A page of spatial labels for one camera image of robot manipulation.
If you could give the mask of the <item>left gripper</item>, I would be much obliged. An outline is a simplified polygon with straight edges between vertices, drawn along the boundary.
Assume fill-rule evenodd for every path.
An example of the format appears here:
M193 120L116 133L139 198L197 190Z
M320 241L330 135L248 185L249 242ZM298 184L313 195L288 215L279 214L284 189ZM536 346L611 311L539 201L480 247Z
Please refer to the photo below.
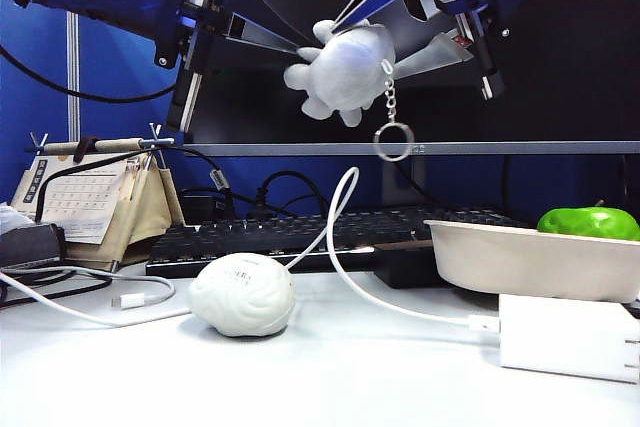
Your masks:
M178 66L165 125L187 132L213 36L223 29L224 45L259 54L296 54L299 46L318 42L296 17L306 13L307 0L163 0L155 26L156 65Z

